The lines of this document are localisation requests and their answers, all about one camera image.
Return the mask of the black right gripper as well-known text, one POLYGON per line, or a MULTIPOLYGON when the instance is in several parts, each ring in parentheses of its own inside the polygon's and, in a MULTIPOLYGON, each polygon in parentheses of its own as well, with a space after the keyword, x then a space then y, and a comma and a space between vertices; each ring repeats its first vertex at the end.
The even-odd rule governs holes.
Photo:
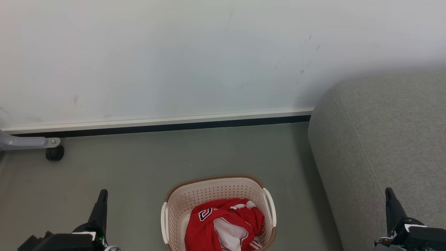
POLYGON ((446 231, 408 218, 392 188, 385 189, 387 236, 375 241, 375 251, 445 251, 446 231))

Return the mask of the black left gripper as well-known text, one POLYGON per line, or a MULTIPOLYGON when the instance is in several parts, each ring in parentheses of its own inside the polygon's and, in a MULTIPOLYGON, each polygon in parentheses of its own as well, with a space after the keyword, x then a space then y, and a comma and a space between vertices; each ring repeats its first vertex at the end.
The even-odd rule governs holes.
POLYGON ((72 233, 46 232, 43 238, 30 236, 18 251, 104 251, 107 228, 107 189, 102 189, 91 211, 88 223, 72 233))

